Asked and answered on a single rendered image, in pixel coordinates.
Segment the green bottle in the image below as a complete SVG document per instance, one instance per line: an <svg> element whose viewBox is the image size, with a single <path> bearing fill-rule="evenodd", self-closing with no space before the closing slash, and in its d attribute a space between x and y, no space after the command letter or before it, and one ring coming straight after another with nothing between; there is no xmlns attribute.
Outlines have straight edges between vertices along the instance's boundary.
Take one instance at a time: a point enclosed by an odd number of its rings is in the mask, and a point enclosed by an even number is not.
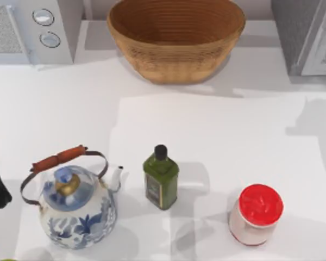
<svg viewBox="0 0 326 261"><path fill-rule="evenodd" d="M146 197L161 210L169 209L177 200L178 164L169 158L168 149L159 144L143 163Z"/></svg>

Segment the pale microwave oven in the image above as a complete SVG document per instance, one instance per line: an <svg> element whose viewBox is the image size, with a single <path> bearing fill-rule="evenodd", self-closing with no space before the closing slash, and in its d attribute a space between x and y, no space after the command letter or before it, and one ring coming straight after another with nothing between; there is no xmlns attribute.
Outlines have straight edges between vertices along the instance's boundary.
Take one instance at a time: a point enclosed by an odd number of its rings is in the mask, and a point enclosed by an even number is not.
<svg viewBox="0 0 326 261"><path fill-rule="evenodd" d="M51 11L54 23L38 25L36 9ZM73 64L83 15L83 0L0 0L0 65ZM39 40L45 32L54 32L61 44L45 47Z"/></svg>

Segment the brown woven basket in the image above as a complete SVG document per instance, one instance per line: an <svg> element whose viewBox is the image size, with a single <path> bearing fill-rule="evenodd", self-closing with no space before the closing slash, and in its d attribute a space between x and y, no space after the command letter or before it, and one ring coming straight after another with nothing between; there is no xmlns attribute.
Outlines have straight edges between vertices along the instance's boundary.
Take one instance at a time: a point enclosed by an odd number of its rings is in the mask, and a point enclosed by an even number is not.
<svg viewBox="0 0 326 261"><path fill-rule="evenodd" d="M232 0L120 0L106 21L117 47L144 79L192 84L219 68L246 17Z"/></svg>

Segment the round microwave knob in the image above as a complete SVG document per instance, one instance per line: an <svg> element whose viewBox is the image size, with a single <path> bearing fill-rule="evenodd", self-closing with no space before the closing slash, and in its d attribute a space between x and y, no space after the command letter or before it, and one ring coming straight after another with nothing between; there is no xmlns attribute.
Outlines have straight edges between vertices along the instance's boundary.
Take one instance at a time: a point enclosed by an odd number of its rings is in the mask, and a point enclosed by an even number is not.
<svg viewBox="0 0 326 261"><path fill-rule="evenodd" d="M54 15L48 9L36 9L32 12L33 20L40 26L50 26L54 23Z"/></svg>
<svg viewBox="0 0 326 261"><path fill-rule="evenodd" d="M54 32L45 32L39 36L40 42L48 48L57 48L61 44L61 40Z"/></svg>

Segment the blue and white kettle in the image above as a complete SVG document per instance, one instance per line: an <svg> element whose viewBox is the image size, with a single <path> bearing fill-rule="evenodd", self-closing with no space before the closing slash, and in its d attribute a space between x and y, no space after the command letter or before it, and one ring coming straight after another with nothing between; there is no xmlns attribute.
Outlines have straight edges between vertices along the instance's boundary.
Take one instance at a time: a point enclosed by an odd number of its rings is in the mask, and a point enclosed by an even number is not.
<svg viewBox="0 0 326 261"><path fill-rule="evenodd" d="M106 161L100 173L76 165L66 165L80 156L99 156L79 145L32 164L29 176L21 183L23 191L38 174L54 169L43 183L37 200L22 196L26 204L39 208L39 218L45 234L56 245L80 250L104 239L117 221L115 194L121 188L122 166L114 168L114 181L103 179L108 172Z"/></svg>

